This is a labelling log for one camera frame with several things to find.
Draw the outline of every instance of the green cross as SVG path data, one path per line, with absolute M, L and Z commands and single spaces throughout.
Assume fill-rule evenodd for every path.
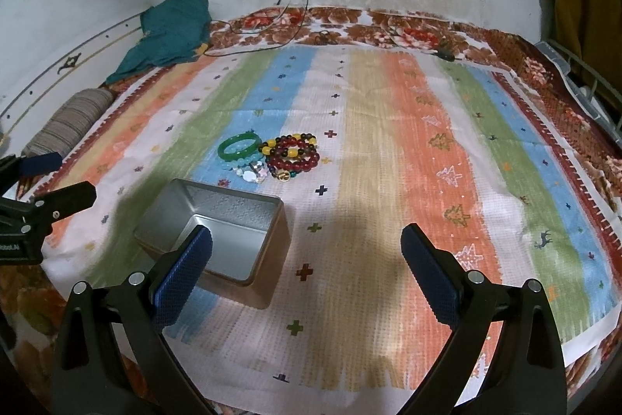
M 304 327 L 301 325 L 301 321 L 295 320 L 293 324 L 287 326 L 287 330 L 292 332 L 292 336 L 297 336 L 299 332 L 302 332 Z

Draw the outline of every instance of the brown curtain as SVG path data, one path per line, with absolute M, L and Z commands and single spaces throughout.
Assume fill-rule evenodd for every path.
M 592 66 L 622 92 L 621 0 L 554 0 L 554 40 Z M 592 85 L 592 76 L 574 69 Z M 603 87 L 603 98 L 616 109 L 621 105 Z

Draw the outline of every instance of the striped blanket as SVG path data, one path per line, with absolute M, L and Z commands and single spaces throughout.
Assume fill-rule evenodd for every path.
M 77 280 L 111 285 L 148 269 L 133 229 L 167 182 L 192 179 L 280 196 L 292 237 L 268 309 L 195 288 L 166 329 L 210 399 L 279 415 L 395 413 L 449 336 L 400 255 L 410 222 L 494 282 L 541 280 L 571 363 L 617 322 L 622 233 L 531 97 L 506 71 L 357 46 L 160 71 L 40 186 L 88 180 L 98 192 L 55 225 L 44 268 L 65 297 Z M 217 146 L 248 129 L 314 133 L 319 166 L 287 183 L 245 182 L 222 169 Z M 464 396 L 481 385 L 499 330 Z

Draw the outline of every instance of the blue gripper pad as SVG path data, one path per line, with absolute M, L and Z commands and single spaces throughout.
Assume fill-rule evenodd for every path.
M 155 291 L 151 292 L 154 306 L 151 321 L 158 332 L 167 325 L 173 325 L 182 311 L 183 305 L 211 257 L 212 239 L 207 227 L 195 227 L 188 238 L 175 252 L 164 256 L 179 254 L 169 271 L 163 272 L 154 281 Z
M 451 253 L 434 248 L 416 224 L 402 231 L 402 255 L 436 319 L 455 330 L 460 323 L 464 270 Z
M 63 158 L 58 152 L 23 158 L 19 161 L 19 175 L 21 178 L 46 175 L 58 171 Z

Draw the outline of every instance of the blue stripe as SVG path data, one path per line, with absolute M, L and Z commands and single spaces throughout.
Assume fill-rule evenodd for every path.
M 602 251 L 592 224 L 570 187 L 567 177 L 558 166 L 551 149 L 543 143 L 537 130 L 525 118 L 514 100 L 489 72 L 471 66 L 468 69 L 522 143 L 523 149 L 536 166 L 551 194 L 570 242 L 578 252 L 583 268 L 585 292 L 590 298 L 592 317 L 595 322 L 598 321 L 618 303 L 618 294 L 606 269 L 609 260 Z M 590 259 L 590 252 L 594 255 L 594 259 Z M 601 281 L 604 284 L 602 289 L 599 287 Z
M 228 180 L 229 188 L 247 192 L 257 191 L 257 183 L 245 182 L 232 171 L 222 169 L 217 152 L 218 146 L 227 138 L 250 129 L 263 140 L 278 136 L 315 53 L 316 49 L 312 46 L 291 46 L 279 51 L 270 67 L 249 91 L 240 109 L 232 113 L 231 122 L 223 130 L 220 138 L 192 170 L 190 176 L 192 180 L 212 185 L 216 185 L 220 180 Z M 167 336 L 171 338 L 181 336 L 182 342 L 189 343 L 215 308 L 218 299 L 218 296 L 195 287 L 176 324 L 166 328 Z

